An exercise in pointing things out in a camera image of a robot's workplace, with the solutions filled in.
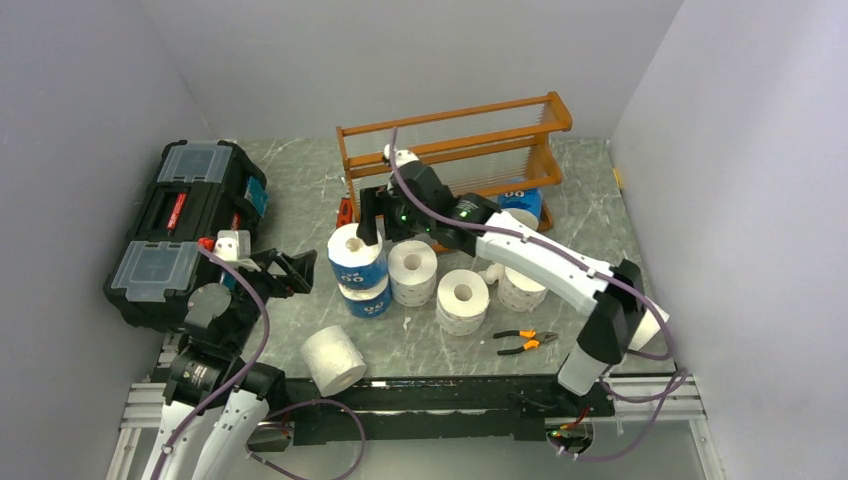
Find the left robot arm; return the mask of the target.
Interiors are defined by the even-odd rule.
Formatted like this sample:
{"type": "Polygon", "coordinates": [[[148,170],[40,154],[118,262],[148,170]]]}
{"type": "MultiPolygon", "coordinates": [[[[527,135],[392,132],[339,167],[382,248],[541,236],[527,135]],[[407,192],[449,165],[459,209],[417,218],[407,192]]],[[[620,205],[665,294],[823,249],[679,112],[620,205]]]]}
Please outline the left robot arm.
{"type": "Polygon", "coordinates": [[[259,423],[279,417],[288,402],[284,372],[259,360],[271,333],[267,301],[311,292],[316,251],[289,256],[270,249],[232,259],[218,250],[198,251],[236,286],[212,283],[196,289],[188,323],[204,334],[223,320],[243,326],[234,348],[189,335],[171,363],[145,479],[221,478],[259,423]]]}

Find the blue paper roll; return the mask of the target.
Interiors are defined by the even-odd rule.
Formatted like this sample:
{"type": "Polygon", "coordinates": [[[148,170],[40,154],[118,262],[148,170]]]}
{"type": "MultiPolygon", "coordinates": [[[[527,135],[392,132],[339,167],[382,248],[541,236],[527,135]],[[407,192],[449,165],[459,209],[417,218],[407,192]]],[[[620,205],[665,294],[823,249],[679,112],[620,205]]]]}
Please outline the blue paper roll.
{"type": "Polygon", "coordinates": [[[387,275],[384,241],[377,232],[377,242],[368,245],[357,234],[359,224],[338,227],[327,242],[327,256],[337,282],[352,290],[377,286],[387,275]]]}
{"type": "Polygon", "coordinates": [[[514,190],[497,197],[500,208],[523,225],[537,230],[541,221],[543,198],[539,188],[514,190]]]}
{"type": "Polygon", "coordinates": [[[342,284],[338,288],[349,312],[359,318],[374,318],[383,314],[393,300],[388,275],[368,289],[355,290],[342,284]]]}

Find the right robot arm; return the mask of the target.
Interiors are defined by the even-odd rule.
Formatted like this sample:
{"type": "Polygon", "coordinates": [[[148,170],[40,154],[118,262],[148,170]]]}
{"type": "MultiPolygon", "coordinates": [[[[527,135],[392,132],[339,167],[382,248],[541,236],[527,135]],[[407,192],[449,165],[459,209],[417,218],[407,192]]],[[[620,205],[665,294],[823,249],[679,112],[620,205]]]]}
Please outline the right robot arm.
{"type": "Polygon", "coordinates": [[[557,411],[574,415],[609,368],[632,350],[647,299],[640,268],[573,252],[527,228],[497,203],[475,193],[452,194],[434,170],[411,161],[386,185],[359,193],[358,237],[368,245],[384,232],[392,241],[427,235],[437,243],[511,268],[568,302],[587,321],[551,388],[557,411]]]}

